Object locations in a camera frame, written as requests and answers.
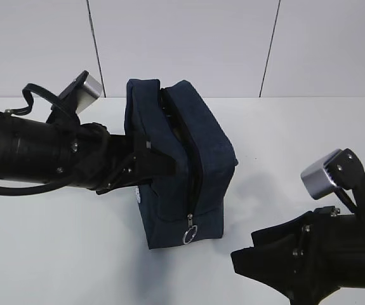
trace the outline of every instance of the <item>navy blue pouch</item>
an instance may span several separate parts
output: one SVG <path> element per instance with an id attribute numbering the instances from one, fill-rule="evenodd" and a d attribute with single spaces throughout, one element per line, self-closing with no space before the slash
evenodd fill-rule
<path id="1" fill-rule="evenodd" d="M 237 165 L 232 144 L 187 81 L 127 84 L 126 134 L 142 133 L 176 161 L 176 174 L 138 187 L 150 249 L 223 236 L 223 198 Z"/>

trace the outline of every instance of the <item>bolt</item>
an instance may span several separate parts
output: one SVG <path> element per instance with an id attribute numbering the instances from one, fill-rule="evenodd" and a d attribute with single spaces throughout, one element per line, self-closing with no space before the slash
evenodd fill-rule
<path id="1" fill-rule="evenodd" d="M 77 142 L 72 143 L 70 148 L 73 153 L 76 153 L 78 151 L 78 143 Z"/>
<path id="2" fill-rule="evenodd" d="M 307 225 L 303 226 L 302 231 L 306 232 L 306 233 L 309 233 L 310 232 L 310 225 L 307 224 Z"/>

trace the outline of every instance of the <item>zipper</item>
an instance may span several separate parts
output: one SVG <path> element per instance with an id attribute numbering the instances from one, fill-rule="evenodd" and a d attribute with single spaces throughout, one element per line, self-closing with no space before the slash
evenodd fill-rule
<path id="1" fill-rule="evenodd" d="M 180 141 L 188 156 L 190 172 L 187 200 L 188 231 L 185 233 L 184 243 L 186 243 L 187 233 L 191 230 L 194 230 L 193 236 L 189 240 L 189 242 L 191 242 L 197 232 L 197 226 L 194 225 L 193 218 L 203 182 L 202 161 L 199 155 L 199 149 L 197 148 L 192 138 L 192 135 L 189 132 L 188 126 L 184 122 L 181 114 L 179 113 L 177 106 L 172 101 L 172 98 L 167 92 L 167 89 L 161 89 L 160 106 L 168 119 L 168 122 L 175 137 Z"/>

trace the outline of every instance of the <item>white table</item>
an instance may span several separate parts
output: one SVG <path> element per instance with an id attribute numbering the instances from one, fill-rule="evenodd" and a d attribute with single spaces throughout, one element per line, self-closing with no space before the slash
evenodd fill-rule
<path id="1" fill-rule="evenodd" d="M 365 166 L 365 98 L 211 98 L 207 103 L 240 162 L 225 199 L 225 236 L 148 250 L 133 189 L 96 196 L 65 188 L 25 198 L 0 197 L 0 305 L 289 304 L 234 273 L 231 251 L 254 230 L 307 210 L 314 201 L 300 172 L 336 148 Z M 23 106 L 0 98 L 0 110 Z M 30 118 L 42 120 L 40 100 Z M 81 115 L 123 132 L 124 99 L 106 98 Z M 341 289 L 321 304 L 365 305 L 365 290 Z"/>

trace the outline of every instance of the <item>zipper pull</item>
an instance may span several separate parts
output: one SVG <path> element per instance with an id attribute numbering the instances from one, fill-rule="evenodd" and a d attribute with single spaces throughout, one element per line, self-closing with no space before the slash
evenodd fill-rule
<path id="1" fill-rule="evenodd" d="M 184 245 L 188 245 L 192 240 L 194 240 L 197 234 L 197 225 L 196 224 L 194 225 L 194 216 L 192 214 L 188 214 L 187 218 L 188 218 L 188 230 L 186 230 L 182 239 Z"/>
<path id="2" fill-rule="evenodd" d="M 192 214 L 188 214 L 188 229 L 192 228 L 194 225 L 194 216 Z"/>

